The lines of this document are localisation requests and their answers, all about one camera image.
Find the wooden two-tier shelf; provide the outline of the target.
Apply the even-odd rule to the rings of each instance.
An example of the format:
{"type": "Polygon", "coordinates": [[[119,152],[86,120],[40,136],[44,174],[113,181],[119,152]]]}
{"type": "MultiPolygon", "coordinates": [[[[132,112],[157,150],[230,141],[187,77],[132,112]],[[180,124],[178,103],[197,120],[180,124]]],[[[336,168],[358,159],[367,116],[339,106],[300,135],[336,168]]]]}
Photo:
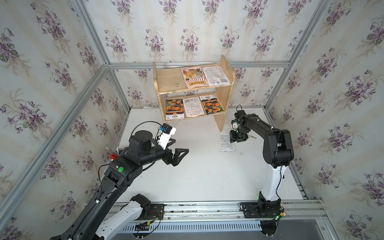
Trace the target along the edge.
{"type": "Polygon", "coordinates": [[[154,76],[154,87],[157,95],[157,99],[159,102],[159,108],[161,111],[162,120],[165,123],[175,122],[175,121],[183,121],[183,120],[191,120],[203,117],[213,117],[216,121],[219,131],[223,131],[224,124],[227,116],[227,111],[229,108],[229,103],[232,97],[234,85],[235,85],[235,70],[227,60],[225,56],[221,56],[220,61],[217,63],[211,64],[199,64],[195,65],[190,63],[186,66],[169,68],[169,69],[159,69],[158,63],[153,62],[153,76],[154,76]],[[184,81],[181,68],[190,68],[190,67],[214,67],[220,66],[225,74],[227,75],[230,85],[229,86],[208,86],[202,88],[194,88],[188,89],[186,83],[184,81]],[[172,99],[187,99],[204,96],[204,95],[215,95],[219,100],[223,108],[223,112],[216,113],[212,115],[207,115],[205,110],[204,116],[199,116],[195,118],[187,118],[185,114],[185,118],[181,120],[171,120],[167,121],[165,119],[165,111],[166,111],[166,100],[172,99]]]}

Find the white text seed bag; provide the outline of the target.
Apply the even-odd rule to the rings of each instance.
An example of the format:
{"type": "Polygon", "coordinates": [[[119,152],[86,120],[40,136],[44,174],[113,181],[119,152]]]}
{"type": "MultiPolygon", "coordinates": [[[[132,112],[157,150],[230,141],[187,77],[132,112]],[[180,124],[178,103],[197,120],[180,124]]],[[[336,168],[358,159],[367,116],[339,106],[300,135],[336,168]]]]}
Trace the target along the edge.
{"type": "Polygon", "coordinates": [[[220,152],[235,152],[236,146],[231,143],[229,134],[218,134],[219,139],[219,151],[220,152]]]}

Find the white label seed bag middle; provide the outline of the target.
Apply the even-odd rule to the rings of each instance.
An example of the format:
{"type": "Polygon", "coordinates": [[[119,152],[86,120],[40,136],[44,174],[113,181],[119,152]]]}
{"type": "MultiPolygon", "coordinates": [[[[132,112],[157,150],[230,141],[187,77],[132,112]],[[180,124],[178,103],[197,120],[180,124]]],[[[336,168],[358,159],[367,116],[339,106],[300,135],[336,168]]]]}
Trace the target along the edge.
{"type": "Polygon", "coordinates": [[[187,118],[204,116],[205,112],[199,97],[183,99],[184,110],[187,118]]]}

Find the orange flower seed bag right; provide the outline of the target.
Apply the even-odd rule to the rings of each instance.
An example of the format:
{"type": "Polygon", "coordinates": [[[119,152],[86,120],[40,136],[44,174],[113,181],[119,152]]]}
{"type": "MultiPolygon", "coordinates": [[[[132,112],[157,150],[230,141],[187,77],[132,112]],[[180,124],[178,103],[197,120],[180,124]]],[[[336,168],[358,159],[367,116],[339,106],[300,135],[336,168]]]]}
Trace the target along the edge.
{"type": "Polygon", "coordinates": [[[207,115],[221,113],[224,111],[215,95],[200,96],[200,100],[207,115]]]}

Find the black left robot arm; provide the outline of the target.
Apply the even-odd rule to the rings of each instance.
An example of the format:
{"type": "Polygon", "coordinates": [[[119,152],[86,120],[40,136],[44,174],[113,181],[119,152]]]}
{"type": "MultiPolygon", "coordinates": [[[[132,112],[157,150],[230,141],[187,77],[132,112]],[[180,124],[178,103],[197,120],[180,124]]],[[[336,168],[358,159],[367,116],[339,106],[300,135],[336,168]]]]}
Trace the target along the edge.
{"type": "Polygon", "coordinates": [[[111,240],[128,223],[137,220],[150,210],[151,201],[138,194],[111,218],[107,214],[119,197],[143,173],[144,166],[162,160],[177,166],[189,153],[189,149],[169,147],[176,141],[171,136],[175,129],[169,125],[160,128],[160,135],[153,137],[141,130],[129,138],[129,146],[108,165],[96,193],[70,227],[54,240],[111,240]]]}

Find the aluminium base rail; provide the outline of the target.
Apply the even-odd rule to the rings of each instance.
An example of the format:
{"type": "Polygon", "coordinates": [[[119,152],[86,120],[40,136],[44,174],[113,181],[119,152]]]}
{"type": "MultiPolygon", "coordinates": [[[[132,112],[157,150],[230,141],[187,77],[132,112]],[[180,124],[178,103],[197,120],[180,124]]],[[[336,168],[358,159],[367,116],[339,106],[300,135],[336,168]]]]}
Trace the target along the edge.
{"type": "Polygon", "coordinates": [[[282,220],[321,220],[327,214],[318,200],[282,201],[279,207],[259,213],[256,201],[156,203],[142,195],[126,204],[91,201],[61,240],[111,240],[122,231],[138,239],[157,232],[259,230],[273,236],[282,220]]]}

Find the orange flower seed bag left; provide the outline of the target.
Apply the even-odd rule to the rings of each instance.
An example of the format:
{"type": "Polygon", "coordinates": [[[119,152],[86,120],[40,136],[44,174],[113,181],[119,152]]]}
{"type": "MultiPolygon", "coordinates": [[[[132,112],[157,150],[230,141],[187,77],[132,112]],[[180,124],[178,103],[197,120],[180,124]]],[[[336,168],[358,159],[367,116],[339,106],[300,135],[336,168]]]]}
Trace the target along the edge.
{"type": "Polygon", "coordinates": [[[165,119],[181,120],[185,118],[184,103],[181,99],[166,100],[165,119]]]}

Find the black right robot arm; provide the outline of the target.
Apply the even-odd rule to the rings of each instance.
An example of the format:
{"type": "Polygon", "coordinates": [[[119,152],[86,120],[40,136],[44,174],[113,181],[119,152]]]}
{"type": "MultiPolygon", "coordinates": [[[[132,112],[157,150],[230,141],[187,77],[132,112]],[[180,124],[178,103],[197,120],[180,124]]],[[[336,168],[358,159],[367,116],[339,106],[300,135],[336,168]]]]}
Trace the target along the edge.
{"type": "Polygon", "coordinates": [[[280,189],[283,176],[290,162],[294,159],[294,148],[291,133],[280,130],[263,121],[256,114],[246,114],[237,110],[235,119],[231,121],[230,142],[245,142],[253,131],[264,140],[263,158],[268,165],[264,186],[259,198],[254,203],[241,203],[240,210],[246,219],[273,218],[279,220],[284,214],[281,206],[280,189]]]}

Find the orange flower seed bag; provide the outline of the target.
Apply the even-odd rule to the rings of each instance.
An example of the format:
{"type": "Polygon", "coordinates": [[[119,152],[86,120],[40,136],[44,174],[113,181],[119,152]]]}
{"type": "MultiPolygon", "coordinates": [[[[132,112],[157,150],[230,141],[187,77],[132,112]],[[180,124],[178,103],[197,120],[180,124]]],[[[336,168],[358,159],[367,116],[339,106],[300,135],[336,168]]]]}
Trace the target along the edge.
{"type": "Polygon", "coordinates": [[[200,100],[207,115],[221,113],[224,111],[215,95],[200,96],[200,100]]]}
{"type": "Polygon", "coordinates": [[[165,119],[181,120],[185,118],[184,103],[181,99],[166,100],[165,119]]]}

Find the white barcode seed bag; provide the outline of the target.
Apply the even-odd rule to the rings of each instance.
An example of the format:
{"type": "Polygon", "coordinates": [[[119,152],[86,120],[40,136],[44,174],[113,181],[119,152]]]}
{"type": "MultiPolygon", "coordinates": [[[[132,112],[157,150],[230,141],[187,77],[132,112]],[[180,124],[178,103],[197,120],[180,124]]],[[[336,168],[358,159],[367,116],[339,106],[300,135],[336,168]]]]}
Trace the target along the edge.
{"type": "Polygon", "coordinates": [[[212,86],[229,86],[230,81],[220,66],[203,67],[204,75],[208,84],[212,86]]]}

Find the red items at table edge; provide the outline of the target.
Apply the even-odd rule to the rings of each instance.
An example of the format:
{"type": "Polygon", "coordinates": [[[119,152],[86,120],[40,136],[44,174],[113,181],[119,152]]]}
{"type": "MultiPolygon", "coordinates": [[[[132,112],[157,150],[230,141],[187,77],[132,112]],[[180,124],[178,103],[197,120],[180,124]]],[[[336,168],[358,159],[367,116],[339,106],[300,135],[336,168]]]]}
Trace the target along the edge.
{"type": "Polygon", "coordinates": [[[112,161],[112,160],[116,159],[121,154],[121,152],[123,150],[124,150],[124,148],[116,148],[114,150],[112,150],[110,148],[106,148],[106,153],[107,153],[108,158],[112,161]]]}

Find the colourful popcorn seed bag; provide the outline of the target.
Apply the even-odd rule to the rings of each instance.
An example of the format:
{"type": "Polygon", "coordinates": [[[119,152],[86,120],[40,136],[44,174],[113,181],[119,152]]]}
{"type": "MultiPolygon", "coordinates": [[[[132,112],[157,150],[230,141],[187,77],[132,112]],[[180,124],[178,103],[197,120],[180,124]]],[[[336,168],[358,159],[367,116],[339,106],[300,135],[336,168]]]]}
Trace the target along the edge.
{"type": "Polygon", "coordinates": [[[188,89],[208,87],[209,83],[201,67],[181,68],[188,89]]]}

